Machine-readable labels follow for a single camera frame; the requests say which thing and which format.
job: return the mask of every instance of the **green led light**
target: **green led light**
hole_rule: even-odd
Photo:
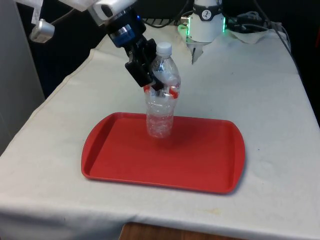
[[[186,31],[186,36],[189,37],[190,35],[190,17],[188,17],[188,29]]]
[[[224,33],[226,31],[226,18],[223,18],[223,27],[222,27],[222,32]]]

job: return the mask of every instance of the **robotic arm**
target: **robotic arm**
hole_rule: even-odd
[[[132,8],[137,0],[60,1],[79,11],[88,10],[95,22],[105,28],[114,45],[117,48],[124,48],[129,57],[129,62],[125,64],[125,68],[140,87],[149,85],[155,90],[164,87],[151,70],[151,62],[156,57],[157,45],[153,39],[146,40],[143,36],[146,26]],[[52,30],[54,31],[52,25],[40,20],[31,35],[37,38],[42,33],[52,36]]]

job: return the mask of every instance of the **plastic water bottle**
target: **plastic water bottle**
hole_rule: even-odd
[[[174,122],[174,110],[178,101],[181,78],[178,68],[171,58],[172,45],[160,42],[156,46],[156,58],[151,64],[153,74],[164,84],[164,88],[155,91],[145,86],[146,127],[154,138],[170,136]]]

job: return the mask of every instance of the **red plastic tray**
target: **red plastic tray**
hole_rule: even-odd
[[[145,114],[119,112],[91,131],[81,170],[94,180],[226,194],[244,163],[244,140],[230,121],[177,116],[172,135],[155,139]]]

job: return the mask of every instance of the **black cable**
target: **black cable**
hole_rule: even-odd
[[[297,62],[294,58],[294,56],[291,53],[291,50],[289,49],[289,47],[287,46],[287,44],[285,43],[285,40],[283,39],[283,37],[280,35],[278,29],[275,28],[274,24],[272,24],[272,22],[270,21],[270,18],[268,17],[268,15],[262,10],[262,8],[260,7],[259,3],[257,2],[257,0],[252,0],[253,3],[255,4],[256,8],[259,10],[259,12],[262,14],[262,16],[265,18],[265,20],[267,21],[268,25],[271,26],[273,28],[273,30],[275,30],[276,34],[278,35],[278,37],[280,38],[281,42],[283,43],[283,45],[285,46],[285,49],[288,51],[288,53],[290,54],[290,57],[292,58],[294,65],[296,67],[296,70],[298,71],[298,74],[301,77],[301,73],[299,71]]]
[[[61,17],[59,17],[58,19],[50,22],[51,25],[56,25],[59,22],[61,22],[62,20],[64,20],[65,18],[69,17],[71,14],[73,14],[76,11],[76,9],[71,9],[70,11],[68,11],[66,14],[62,15]]]
[[[155,28],[155,29],[162,29],[162,28],[168,26],[169,24],[173,23],[174,21],[177,21],[177,20],[181,17],[181,15],[184,13],[185,8],[188,6],[189,1],[190,1],[190,0],[186,0],[186,3],[185,3],[185,5],[183,6],[183,8],[181,9],[181,11],[180,11],[174,18],[172,18],[171,20],[169,20],[166,24],[163,24],[163,25],[153,25],[153,24],[151,24],[151,23],[148,23],[147,21],[143,21],[143,22],[144,22],[144,24],[146,24],[146,25],[148,25],[148,26],[150,26],[150,27],[153,27],[153,28]]]

